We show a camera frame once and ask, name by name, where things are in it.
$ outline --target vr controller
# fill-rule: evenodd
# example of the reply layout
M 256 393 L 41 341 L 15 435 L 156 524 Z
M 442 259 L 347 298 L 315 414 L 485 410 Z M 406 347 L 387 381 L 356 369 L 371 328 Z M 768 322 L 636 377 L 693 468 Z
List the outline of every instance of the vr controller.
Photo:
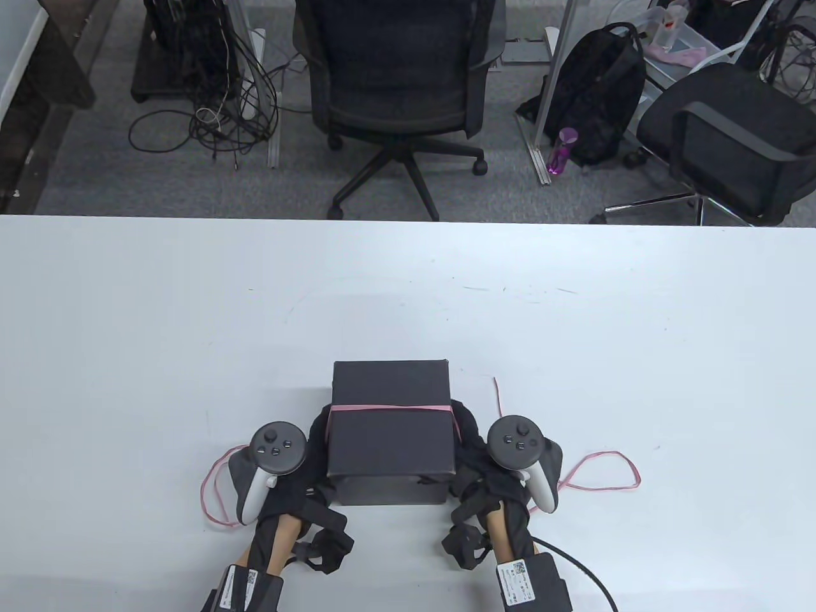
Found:
M 301 466 L 306 447 L 306 436 L 296 425 L 276 421 L 259 429 L 250 445 L 230 458 L 229 473 L 238 496 L 237 517 L 243 525 L 258 518 L 278 477 Z M 487 450 L 501 468 L 525 482 L 539 509 L 555 512 L 561 448 L 544 437 L 533 421 L 520 415 L 499 419 L 487 433 Z
M 293 473 L 306 459 L 306 436 L 292 423 L 275 421 L 255 432 L 250 445 L 229 458 L 229 475 L 238 494 L 237 517 L 254 522 L 280 476 Z
M 520 415 L 504 416 L 490 427 L 487 450 L 501 468 L 516 472 L 525 482 L 540 510 L 555 512 L 562 452 L 538 425 Z

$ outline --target label sticker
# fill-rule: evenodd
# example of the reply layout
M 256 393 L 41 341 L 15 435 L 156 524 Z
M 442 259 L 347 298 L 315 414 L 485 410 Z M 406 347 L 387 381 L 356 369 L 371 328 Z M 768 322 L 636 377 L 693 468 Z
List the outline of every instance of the label sticker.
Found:
M 233 607 L 233 582 L 235 581 L 235 565 L 229 567 L 227 578 L 224 581 L 224 590 L 221 592 L 219 608 L 231 610 Z
M 258 579 L 257 570 L 250 570 L 246 577 L 246 599 L 244 600 L 244 612 L 250 607 L 252 601 L 252 593 L 255 591 L 255 581 Z
M 527 574 L 527 564 L 523 559 L 497 565 L 496 571 L 499 574 L 505 604 L 518 605 L 535 599 L 533 585 Z

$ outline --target purple water bottle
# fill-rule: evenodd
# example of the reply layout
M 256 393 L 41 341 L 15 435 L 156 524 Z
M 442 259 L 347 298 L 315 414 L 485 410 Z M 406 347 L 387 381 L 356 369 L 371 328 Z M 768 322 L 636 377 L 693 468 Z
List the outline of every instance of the purple water bottle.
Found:
M 558 176 L 564 171 L 566 161 L 570 159 L 570 150 L 578 142 L 578 132 L 571 127 L 565 127 L 558 132 L 558 140 L 550 153 L 550 160 L 547 162 L 547 172 L 553 176 Z

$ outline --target cardboard box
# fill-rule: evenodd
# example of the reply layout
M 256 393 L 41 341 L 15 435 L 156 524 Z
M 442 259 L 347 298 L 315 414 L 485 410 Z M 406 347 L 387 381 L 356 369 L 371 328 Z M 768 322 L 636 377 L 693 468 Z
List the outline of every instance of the cardboard box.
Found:
M 341 503 L 444 503 L 454 436 L 447 360 L 335 363 L 328 475 Z

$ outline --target black backpack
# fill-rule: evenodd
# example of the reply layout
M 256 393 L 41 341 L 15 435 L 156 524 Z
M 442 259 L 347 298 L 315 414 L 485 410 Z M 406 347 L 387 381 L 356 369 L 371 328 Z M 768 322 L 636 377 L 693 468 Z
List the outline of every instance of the black backpack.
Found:
M 623 35 L 612 33 L 626 29 Z M 544 133 L 555 141 L 561 128 L 578 131 L 570 157 L 579 164 L 597 164 L 614 157 L 640 102 L 646 64 L 632 24 L 609 24 L 593 30 L 567 56 L 552 97 Z M 544 92 L 516 110 L 535 121 Z

